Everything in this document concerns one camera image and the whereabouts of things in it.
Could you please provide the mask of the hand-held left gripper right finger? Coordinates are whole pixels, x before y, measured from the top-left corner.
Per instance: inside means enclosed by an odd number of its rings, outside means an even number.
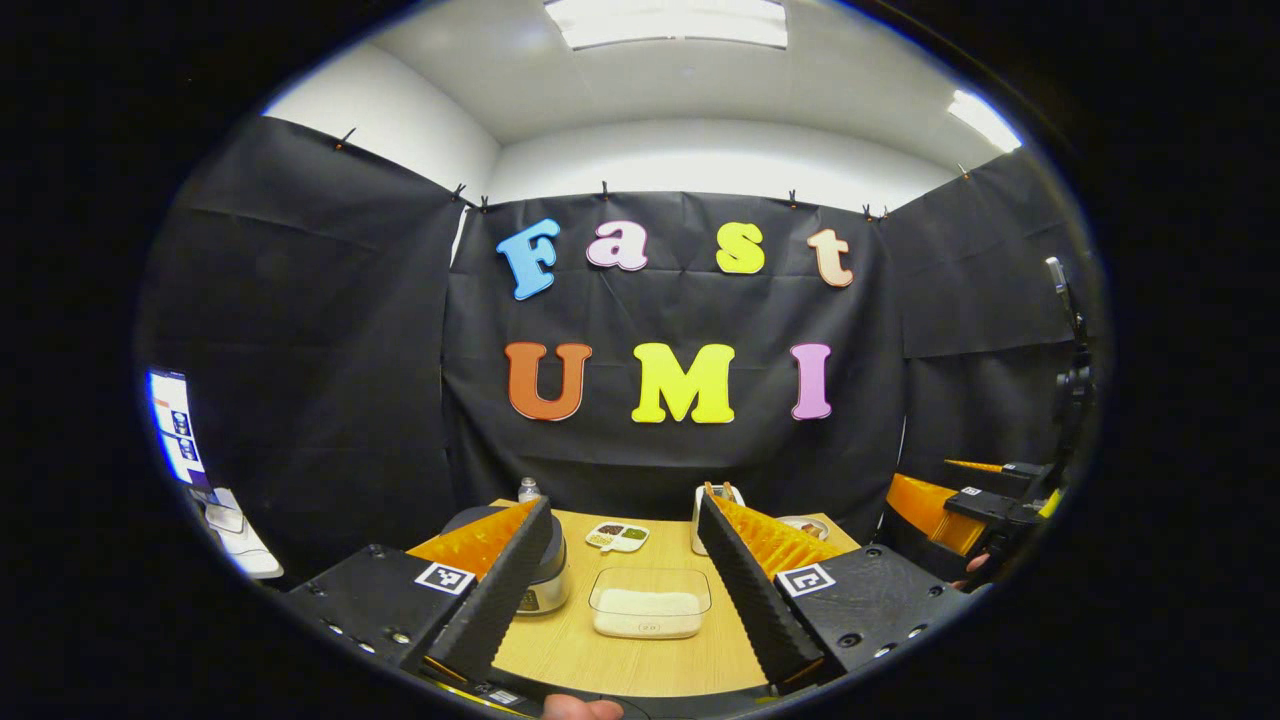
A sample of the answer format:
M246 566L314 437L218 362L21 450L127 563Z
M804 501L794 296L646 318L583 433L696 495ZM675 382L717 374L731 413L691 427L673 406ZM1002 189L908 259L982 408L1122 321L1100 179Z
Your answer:
M768 574L731 519L745 511L722 497L705 498L698 534L767 683L781 694L865 676L972 606L969 594L882 544Z

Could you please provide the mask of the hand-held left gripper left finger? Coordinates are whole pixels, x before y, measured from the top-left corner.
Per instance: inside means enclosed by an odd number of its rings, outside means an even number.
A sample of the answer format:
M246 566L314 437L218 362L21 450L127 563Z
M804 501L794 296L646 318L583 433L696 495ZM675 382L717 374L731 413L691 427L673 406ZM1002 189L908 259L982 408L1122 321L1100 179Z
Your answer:
M516 523L494 533L485 573L370 544L285 593L285 606L384 666L457 689L485 682L553 532L547 498L503 515Z

